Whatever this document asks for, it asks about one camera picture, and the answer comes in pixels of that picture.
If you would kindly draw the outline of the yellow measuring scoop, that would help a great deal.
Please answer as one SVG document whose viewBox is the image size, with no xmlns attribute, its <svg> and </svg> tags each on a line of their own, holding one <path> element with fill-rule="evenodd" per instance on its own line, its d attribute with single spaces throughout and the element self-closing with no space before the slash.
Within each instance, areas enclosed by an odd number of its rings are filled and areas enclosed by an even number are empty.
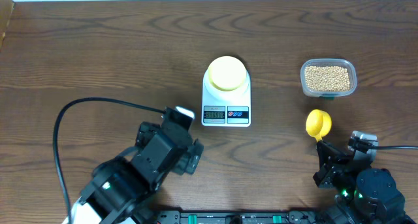
<svg viewBox="0 0 418 224">
<path fill-rule="evenodd" d="M 327 136 L 332 127 L 330 115 L 322 110 L 312 110 L 306 119 L 306 132 L 319 142 Z"/>
</svg>

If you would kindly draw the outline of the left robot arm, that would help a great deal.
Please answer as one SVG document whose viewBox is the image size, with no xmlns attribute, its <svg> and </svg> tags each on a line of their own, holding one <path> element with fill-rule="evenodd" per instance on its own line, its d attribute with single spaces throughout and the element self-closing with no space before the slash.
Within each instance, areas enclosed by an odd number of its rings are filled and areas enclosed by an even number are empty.
<svg viewBox="0 0 418 224">
<path fill-rule="evenodd" d="M 65 222 L 138 222 L 169 173 L 195 172 L 203 145 L 192 139 L 190 127 L 190 121 L 141 123 L 133 147 L 93 170 Z"/>
</svg>

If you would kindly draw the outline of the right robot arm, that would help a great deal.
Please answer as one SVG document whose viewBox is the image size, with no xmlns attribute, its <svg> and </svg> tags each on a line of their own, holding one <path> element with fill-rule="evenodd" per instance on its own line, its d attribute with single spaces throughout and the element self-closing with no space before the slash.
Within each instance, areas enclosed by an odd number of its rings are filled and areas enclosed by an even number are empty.
<svg viewBox="0 0 418 224">
<path fill-rule="evenodd" d="M 413 223 L 404 210 L 405 197 L 386 168 L 372 168 L 376 140 L 349 139 L 352 154 L 320 140 L 316 143 L 319 171 L 313 176 L 319 188 L 335 188 L 335 205 L 315 215 L 317 223 Z"/>
</svg>

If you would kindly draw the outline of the white digital kitchen scale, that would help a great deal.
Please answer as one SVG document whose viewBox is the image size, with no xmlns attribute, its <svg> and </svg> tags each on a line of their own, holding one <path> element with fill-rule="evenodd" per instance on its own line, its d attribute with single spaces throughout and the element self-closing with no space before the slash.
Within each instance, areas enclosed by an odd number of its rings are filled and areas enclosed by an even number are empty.
<svg viewBox="0 0 418 224">
<path fill-rule="evenodd" d="M 251 125 L 251 78 L 232 91 L 222 91 L 210 82 L 209 70 L 202 87 L 201 123 L 207 127 L 249 127 Z"/>
</svg>

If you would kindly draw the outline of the pale yellow bowl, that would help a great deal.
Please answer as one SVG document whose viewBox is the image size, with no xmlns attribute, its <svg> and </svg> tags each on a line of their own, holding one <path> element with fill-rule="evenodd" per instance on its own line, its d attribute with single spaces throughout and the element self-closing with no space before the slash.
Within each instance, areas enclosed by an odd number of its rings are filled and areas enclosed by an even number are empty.
<svg viewBox="0 0 418 224">
<path fill-rule="evenodd" d="M 219 57 L 208 66 L 208 79 L 213 87 L 221 91 L 233 91 L 246 80 L 244 64 L 232 56 Z"/>
</svg>

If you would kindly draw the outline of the clear plastic container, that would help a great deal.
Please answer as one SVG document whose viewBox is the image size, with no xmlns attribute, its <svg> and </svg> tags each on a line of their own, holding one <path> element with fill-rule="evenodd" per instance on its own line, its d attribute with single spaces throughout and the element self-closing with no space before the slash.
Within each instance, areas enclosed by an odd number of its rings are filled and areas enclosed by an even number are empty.
<svg viewBox="0 0 418 224">
<path fill-rule="evenodd" d="M 357 74 L 345 59 L 320 58 L 305 62 L 300 69 L 302 90 L 309 97 L 344 97 L 357 88 Z"/>
</svg>

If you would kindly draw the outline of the soybeans pile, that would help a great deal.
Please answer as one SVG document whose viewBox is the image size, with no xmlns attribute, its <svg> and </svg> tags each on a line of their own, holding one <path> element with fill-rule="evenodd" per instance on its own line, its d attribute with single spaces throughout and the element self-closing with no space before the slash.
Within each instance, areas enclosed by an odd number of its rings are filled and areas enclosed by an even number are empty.
<svg viewBox="0 0 418 224">
<path fill-rule="evenodd" d="M 308 66 L 304 77 L 313 91 L 348 91 L 351 85 L 348 70 L 339 66 Z"/>
</svg>

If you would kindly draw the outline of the cardboard panel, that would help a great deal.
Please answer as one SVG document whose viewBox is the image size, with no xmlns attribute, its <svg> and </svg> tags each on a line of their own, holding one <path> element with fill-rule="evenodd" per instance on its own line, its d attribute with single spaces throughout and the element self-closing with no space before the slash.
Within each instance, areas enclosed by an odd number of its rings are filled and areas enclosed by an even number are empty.
<svg viewBox="0 0 418 224">
<path fill-rule="evenodd" d="M 3 46 L 14 6 L 15 2 L 13 0 L 0 0 L 0 48 Z"/>
</svg>

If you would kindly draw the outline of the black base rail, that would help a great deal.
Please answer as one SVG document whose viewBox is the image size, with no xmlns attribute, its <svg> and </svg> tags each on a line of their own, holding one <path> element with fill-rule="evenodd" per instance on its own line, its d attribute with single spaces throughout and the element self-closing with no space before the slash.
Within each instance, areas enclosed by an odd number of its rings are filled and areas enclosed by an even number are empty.
<svg viewBox="0 0 418 224">
<path fill-rule="evenodd" d="M 145 223 L 152 224 L 318 224 L 315 212 L 292 210 L 287 212 L 181 212 L 158 211 Z"/>
</svg>

